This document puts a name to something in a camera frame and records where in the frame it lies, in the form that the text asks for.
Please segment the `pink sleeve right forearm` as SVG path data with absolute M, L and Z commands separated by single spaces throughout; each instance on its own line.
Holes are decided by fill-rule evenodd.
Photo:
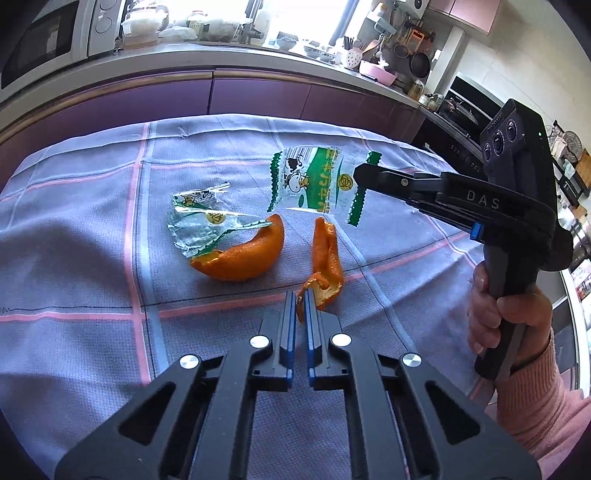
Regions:
M 496 385 L 497 423 L 538 462 L 544 479 L 559 473 L 588 479 L 587 466 L 566 472 L 567 458 L 580 447 L 590 460 L 590 399 L 565 388 L 556 364 L 554 337 L 543 353 Z

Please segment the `right hand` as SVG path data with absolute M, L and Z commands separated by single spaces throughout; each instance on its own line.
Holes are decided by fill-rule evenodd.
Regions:
M 524 367 L 546 350 L 551 336 L 552 312 L 552 303 L 538 287 L 529 293 L 495 299 L 489 293 L 485 262 L 481 262 L 474 269 L 469 297 L 468 344 L 475 354 L 480 355 L 500 345 L 503 320 L 526 325 L 514 362 L 515 368 Z

